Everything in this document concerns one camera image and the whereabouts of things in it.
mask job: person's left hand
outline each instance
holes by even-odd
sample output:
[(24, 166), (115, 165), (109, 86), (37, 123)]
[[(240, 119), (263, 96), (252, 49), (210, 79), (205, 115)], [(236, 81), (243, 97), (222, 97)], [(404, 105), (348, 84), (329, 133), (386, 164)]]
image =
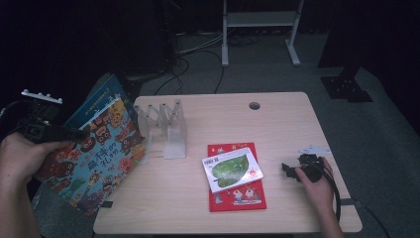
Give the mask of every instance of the person's left hand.
[(66, 145), (68, 142), (34, 144), (20, 133), (7, 136), (0, 145), (0, 180), (11, 185), (28, 183), (47, 154)]

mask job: cable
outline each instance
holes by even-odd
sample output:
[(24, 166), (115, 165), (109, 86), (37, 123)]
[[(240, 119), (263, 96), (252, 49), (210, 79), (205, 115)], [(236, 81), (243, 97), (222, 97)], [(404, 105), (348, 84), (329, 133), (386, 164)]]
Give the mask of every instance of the cable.
[[(336, 217), (337, 217), (337, 221), (340, 222), (340, 217), (341, 217), (340, 192), (339, 192), (339, 189), (337, 188), (336, 183), (334, 182), (334, 179), (330, 176), (331, 172), (325, 166), (323, 166), (323, 170), (321, 170), (317, 166), (315, 166), (315, 164), (313, 164), (310, 160), (307, 160), (306, 158), (304, 158), (304, 160), (306, 161), (306, 163), (308, 163), (309, 165), (314, 167), (316, 170), (318, 170), (325, 177), (325, 179), (327, 179), (327, 181), (330, 183), (330, 185), (331, 185), (331, 187), (334, 191), (334, 194), (336, 195)], [(325, 173), (325, 171), (324, 171), (325, 169), (327, 169), (327, 171), (330, 173), (330, 175), (327, 175), (327, 173)]]
[(18, 131), (19, 129), (21, 129), (20, 127), (18, 128), (14, 128), (11, 131), (6, 131), (8, 130), (7, 125), (5, 125), (6, 120), (7, 120), (7, 115), (9, 114), (9, 111), (14, 108), (14, 107), (18, 107), (18, 106), (31, 106), (32, 102), (30, 100), (19, 100), (19, 101), (14, 101), (11, 102), (9, 105), (7, 105), (5, 108), (2, 109), (1, 113), (0, 113), (0, 141), (3, 141), (4, 138), (6, 138), (8, 135)]
[(178, 89), (175, 91), (175, 95), (177, 95), (177, 94), (178, 94), (178, 92), (180, 93), (180, 95), (182, 95), (183, 81), (179, 78), (179, 75), (178, 75), (178, 74), (176, 74), (176, 73), (173, 71), (173, 68), (171, 68), (171, 69), (170, 69), (170, 72), (171, 72), (173, 75), (175, 75), (175, 77), (176, 77), (176, 79), (177, 79), (177, 81), (178, 81), (178, 85), (179, 85)]
[[(194, 51), (194, 52), (191, 52), (191, 53), (188, 53), (188, 54), (184, 54), (183, 56), (187, 56), (187, 55), (191, 55), (191, 54), (196, 54), (196, 53), (208, 53), (208, 54), (211, 54), (211, 55), (215, 56), (219, 60), (220, 65), (222, 65), (222, 59), (219, 57), (219, 55), (217, 55), (214, 52), (210, 52), (210, 51)], [(217, 83), (217, 86), (214, 89), (214, 92), (213, 92), (214, 94), (217, 93), (217, 90), (219, 89), (219, 86), (222, 83), (222, 79), (223, 79), (223, 76), (225, 74), (225, 69), (222, 66), (221, 66), (221, 68), (222, 68), (222, 73), (220, 75), (219, 82)]]
[(167, 85), (169, 82), (171, 82), (172, 80), (180, 77), (181, 75), (183, 75), (184, 73), (186, 73), (189, 69), (189, 62), (186, 59), (180, 58), (180, 60), (183, 60), (184, 62), (186, 62), (186, 68), (180, 73), (180, 74), (176, 74), (174, 77), (168, 79), (166, 82), (164, 82), (156, 91), (154, 95), (158, 95), (158, 92), (165, 86)]
[[(311, 166), (313, 166), (314, 168), (316, 168), (319, 172), (321, 172), (321, 174), (328, 180), (328, 182), (330, 183), (330, 185), (332, 186), (332, 188), (333, 188), (333, 190), (334, 190), (334, 193), (335, 193), (335, 195), (336, 195), (336, 205), (337, 205), (337, 208), (336, 208), (336, 217), (337, 217), (337, 220), (340, 222), (340, 216), (341, 216), (341, 199), (340, 199), (340, 193), (339, 193), (339, 191), (338, 191), (338, 188), (337, 188), (337, 185), (336, 185), (336, 183), (334, 182), (334, 179), (333, 179), (333, 177), (332, 177), (332, 173), (330, 172), (330, 170), (328, 170), (328, 168), (326, 168), (325, 166), (323, 167), (324, 168), (324, 170), (327, 170), (327, 172), (329, 173), (329, 175), (327, 175), (327, 173), (325, 173), (325, 171), (324, 170), (320, 170), (318, 167), (316, 167), (312, 162), (310, 162), (309, 160), (306, 160), (306, 158), (305, 158), (305, 161), (309, 164), (309, 165), (311, 165)], [(379, 220), (379, 218), (377, 218), (377, 216), (376, 215), (374, 215), (374, 213), (367, 207), (367, 206), (365, 206), (364, 204), (362, 204), (362, 202), (361, 201), (359, 201), (359, 200), (357, 200), (357, 199), (354, 199), (354, 198), (352, 198), (352, 200), (355, 202), (355, 203), (358, 203), (361, 207), (363, 207), (372, 217), (373, 217), (373, 219), (377, 222), (377, 224), (380, 226), (380, 228), (382, 229), (382, 231), (385, 233), (385, 235), (386, 235), (386, 237), (388, 237), (388, 238), (390, 238), (390, 235), (389, 235), (389, 233), (388, 233), (388, 231), (386, 230), (386, 228), (385, 228), (385, 226), (382, 224), (382, 222)]]
[(362, 208), (364, 208), (371, 215), (371, 217), (373, 217), (373, 219), (376, 221), (376, 223), (382, 229), (383, 233), (385, 233), (386, 237), (388, 237), (388, 238), (391, 237), (389, 235), (388, 231), (386, 230), (385, 226), (383, 225), (383, 223), (379, 220), (379, 218), (377, 218), (377, 216), (367, 206), (365, 206), (361, 201), (359, 201), (355, 198), (352, 198), (352, 200), (355, 202), (355, 204), (359, 204)]
[(203, 48), (210, 47), (210, 46), (220, 42), (221, 40), (222, 40), (222, 34), (219, 33), (219, 36), (217, 36), (216, 38), (214, 38), (214, 39), (212, 39), (212, 40), (210, 40), (206, 43), (203, 43), (198, 47), (195, 47), (195, 48), (192, 48), (192, 49), (189, 49), (189, 50), (185, 50), (185, 51), (178, 51), (178, 54), (179, 55), (184, 55), (184, 54), (188, 54), (188, 53), (191, 53), (191, 52), (194, 52), (194, 51), (198, 51), (198, 50), (201, 50)]
[(250, 37), (244, 37), (244, 36), (239, 35), (239, 34), (234, 35), (233, 37), (229, 38), (229, 40), (228, 40), (229, 47), (245, 48), (245, 47), (249, 47), (251, 45), (257, 44), (260, 41), (260, 37), (257, 34), (253, 35), (253, 37), (255, 37), (256, 39), (253, 40)]

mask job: white metal stand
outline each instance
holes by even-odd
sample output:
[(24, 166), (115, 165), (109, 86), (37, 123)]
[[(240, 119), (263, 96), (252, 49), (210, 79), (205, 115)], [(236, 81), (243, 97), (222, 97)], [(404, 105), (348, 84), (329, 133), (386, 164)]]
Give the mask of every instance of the white metal stand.
[(275, 27), (291, 26), (290, 39), (285, 40), (293, 65), (299, 66), (300, 60), (294, 49), (294, 39), (299, 26), (304, 0), (299, 0), (296, 11), (286, 12), (245, 12), (228, 13), (227, 0), (223, 1), (223, 43), (222, 66), (229, 65), (228, 28), (230, 27)]

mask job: red magazine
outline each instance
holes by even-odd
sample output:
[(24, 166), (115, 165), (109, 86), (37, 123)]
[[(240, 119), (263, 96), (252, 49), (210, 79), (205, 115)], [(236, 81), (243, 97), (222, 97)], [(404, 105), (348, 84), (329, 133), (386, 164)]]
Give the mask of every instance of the red magazine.
[[(257, 158), (254, 143), (235, 143), (208, 145), (208, 156), (216, 156), (225, 152), (248, 147)], [(210, 211), (233, 211), (266, 209), (265, 196), (263, 193), (263, 181), (256, 180), (245, 185), (212, 193), (209, 189)]]

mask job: hand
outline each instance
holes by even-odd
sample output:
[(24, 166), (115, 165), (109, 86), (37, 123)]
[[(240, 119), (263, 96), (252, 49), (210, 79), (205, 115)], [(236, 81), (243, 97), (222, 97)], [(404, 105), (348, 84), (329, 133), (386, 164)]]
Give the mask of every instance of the hand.
[(47, 154), (67, 144), (68, 142), (34, 144), (20, 133), (7, 136), (0, 145), (1, 185), (26, 185)]
[[(328, 164), (327, 160), (325, 158), (322, 158), (324, 162), (325, 168), (328, 170), (324, 170), (327, 175), (329, 173), (332, 173), (333, 170), (331, 169), (330, 164)], [(322, 176), (321, 179), (319, 179), (316, 182), (312, 182), (305, 174), (305, 172), (300, 169), (296, 168), (296, 173), (299, 176), (299, 178), (302, 180), (302, 183), (305, 187), (306, 195), (309, 198), (309, 201), (311, 202), (312, 206), (315, 208), (317, 213), (322, 212), (330, 212), (333, 210), (333, 199), (334, 199), (334, 192), (331, 188), (330, 183), (328, 180)]]

